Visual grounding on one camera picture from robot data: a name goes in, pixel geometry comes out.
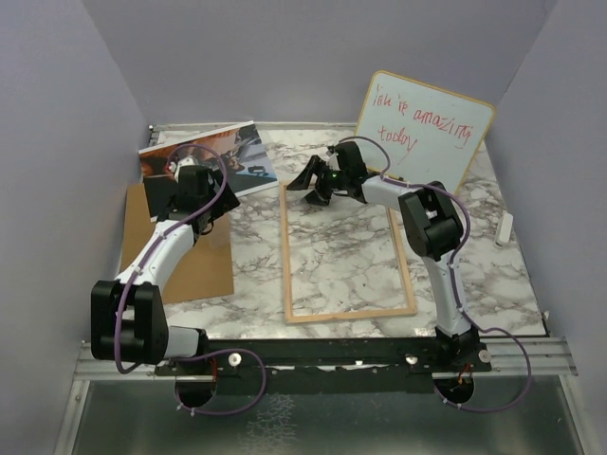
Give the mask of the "printed photo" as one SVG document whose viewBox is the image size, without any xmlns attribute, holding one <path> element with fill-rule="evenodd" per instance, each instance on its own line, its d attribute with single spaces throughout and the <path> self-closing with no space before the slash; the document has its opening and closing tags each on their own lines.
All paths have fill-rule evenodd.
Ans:
<svg viewBox="0 0 607 455">
<path fill-rule="evenodd" d="M 237 196 L 266 190 L 278 184 L 267 148 L 253 121 L 186 136 L 138 152 L 148 209 L 153 219 L 176 191 L 175 167 L 168 163 L 168 157 L 180 145 L 187 147 L 177 154 L 179 160 L 189 156 L 193 163 L 216 170 L 219 168 L 217 159 L 195 146 L 204 145 L 215 150 L 226 165 L 228 185 Z"/>
</svg>

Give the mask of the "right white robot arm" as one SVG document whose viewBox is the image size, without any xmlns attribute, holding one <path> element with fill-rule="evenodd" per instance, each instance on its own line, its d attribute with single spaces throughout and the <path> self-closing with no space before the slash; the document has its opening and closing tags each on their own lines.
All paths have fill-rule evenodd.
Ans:
<svg viewBox="0 0 607 455">
<path fill-rule="evenodd" d="M 439 343 L 435 358 L 443 369 L 458 370 L 479 342 L 460 290 L 457 255 L 467 234 L 454 207 L 458 201 L 439 181 L 413 184 L 371 171 L 353 140 L 330 147 L 328 153 L 336 160 L 335 167 L 313 155 L 286 188 L 307 190 L 304 199 L 310 205 L 324 207 L 334 195 L 341 195 L 400 211 L 409 246 L 422 259 L 432 285 Z"/>
</svg>

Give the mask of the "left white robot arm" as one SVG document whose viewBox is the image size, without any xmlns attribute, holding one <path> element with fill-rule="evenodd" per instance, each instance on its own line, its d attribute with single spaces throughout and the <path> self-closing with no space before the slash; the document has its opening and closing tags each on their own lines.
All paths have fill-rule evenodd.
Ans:
<svg viewBox="0 0 607 455">
<path fill-rule="evenodd" d="M 91 291 L 91 351 L 121 374 L 176 358 L 185 372 L 203 372 L 210 352 L 202 329 L 171 326 L 161 293 L 181 259 L 214 222 L 239 206 L 227 173 L 202 165 L 181 168 L 176 194 L 137 257 L 112 281 Z"/>
</svg>

